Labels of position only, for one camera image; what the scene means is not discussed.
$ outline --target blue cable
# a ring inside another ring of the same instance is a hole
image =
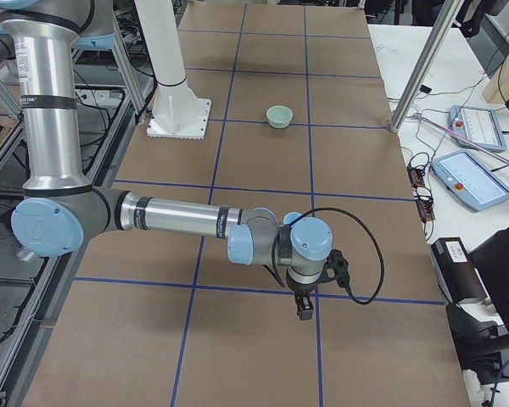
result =
[[[509,366],[509,360],[507,360],[506,363],[503,364],[503,366],[500,368],[500,371],[498,371],[498,376],[495,379],[494,387],[492,388],[492,397],[490,398],[489,407],[494,407],[494,399],[495,394],[498,391],[498,384],[500,383],[501,378],[503,377],[504,370]]]

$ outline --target green bowl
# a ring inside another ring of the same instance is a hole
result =
[[[274,129],[284,129],[290,124],[290,120],[292,120],[292,110],[286,106],[271,106],[266,111],[266,118],[268,119],[268,123]]]

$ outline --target table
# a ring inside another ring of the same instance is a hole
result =
[[[370,25],[369,29],[387,95],[389,98],[399,98],[422,50],[422,46],[428,38],[430,29],[387,25]],[[451,29],[433,62],[424,84],[432,87],[433,93],[458,92],[468,86],[477,84],[483,78],[483,68],[467,44],[466,39],[458,29]],[[467,89],[456,94],[418,98],[411,109],[411,113],[423,109],[448,111],[451,105],[461,105],[467,100],[468,106],[501,109],[502,105],[489,104],[483,99],[482,91],[488,82],[488,78],[484,79],[474,89]],[[395,105],[396,103],[390,103],[391,108]],[[448,125],[447,114],[432,111],[425,111],[423,114],[441,125]],[[509,112],[507,109],[498,111],[498,120],[501,129],[509,131]],[[399,131],[401,145],[409,148],[413,153],[427,151],[432,155],[432,152],[415,138],[417,128],[418,124],[415,120],[407,120],[404,123]],[[429,125],[424,124],[421,125],[420,130],[419,137],[424,142],[434,147],[438,145],[442,137],[442,131],[436,131]],[[507,151],[502,155],[509,159],[509,134],[505,135],[505,139]],[[459,147],[450,137],[446,136],[435,157],[458,149]],[[502,166],[502,163],[483,153],[473,152],[473,154],[488,168]],[[410,154],[404,153],[406,163],[410,157]],[[422,162],[423,159],[425,158],[421,158],[415,164],[424,164],[425,160]],[[509,186],[509,168],[499,170],[497,175]],[[436,220],[433,223],[434,230],[428,243],[434,242],[439,237],[458,236],[463,241],[466,250],[472,250],[496,231],[509,226],[509,201],[485,211],[473,213],[461,205],[435,176],[431,175],[429,180],[435,202]],[[499,317],[490,315],[483,306],[470,304],[464,308],[480,321],[502,323]],[[501,393],[496,398],[496,405],[509,405],[509,382],[502,383],[499,390],[501,390]],[[484,386],[484,391],[488,395],[489,386]]]
[[[115,186],[267,206],[279,218],[346,208],[381,244],[380,298],[360,307],[320,286],[314,319],[300,323],[289,290],[261,268],[229,264],[223,241],[102,235],[25,407],[467,406],[362,11],[190,3],[179,31],[189,86],[212,99],[206,137],[153,139],[138,128]],[[273,104],[294,111],[286,130],[265,123]],[[369,296],[378,281],[369,238],[351,220],[321,217],[353,290]]]

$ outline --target label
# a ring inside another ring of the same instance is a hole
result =
[[[459,242],[445,242],[449,250],[450,258],[455,263],[467,263],[466,255],[461,249]]]
[[[17,69],[19,70],[19,82],[28,82],[31,78],[31,61],[28,52],[28,44],[20,42],[15,44],[17,55]]]

